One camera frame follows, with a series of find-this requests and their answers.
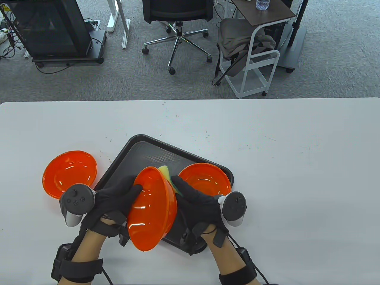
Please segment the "person's right hand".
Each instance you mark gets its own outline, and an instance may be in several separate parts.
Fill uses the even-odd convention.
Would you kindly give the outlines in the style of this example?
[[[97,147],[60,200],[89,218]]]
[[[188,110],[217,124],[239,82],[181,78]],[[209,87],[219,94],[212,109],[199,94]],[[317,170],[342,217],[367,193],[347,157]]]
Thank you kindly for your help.
[[[196,237],[210,234],[215,229],[220,229],[225,235],[229,233],[221,217],[220,205],[214,197],[194,189],[177,175],[171,176],[171,180],[179,192],[176,194],[178,210],[187,229]]]

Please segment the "person's left hand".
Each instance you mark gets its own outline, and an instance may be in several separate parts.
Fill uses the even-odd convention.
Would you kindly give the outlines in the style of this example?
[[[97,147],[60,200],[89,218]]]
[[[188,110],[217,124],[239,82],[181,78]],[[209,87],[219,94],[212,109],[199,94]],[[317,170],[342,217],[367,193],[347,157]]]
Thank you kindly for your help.
[[[119,182],[97,191],[94,207],[83,218],[80,229],[98,233],[101,224],[116,228],[127,222],[132,205],[142,191],[134,184],[136,175],[128,175]]]

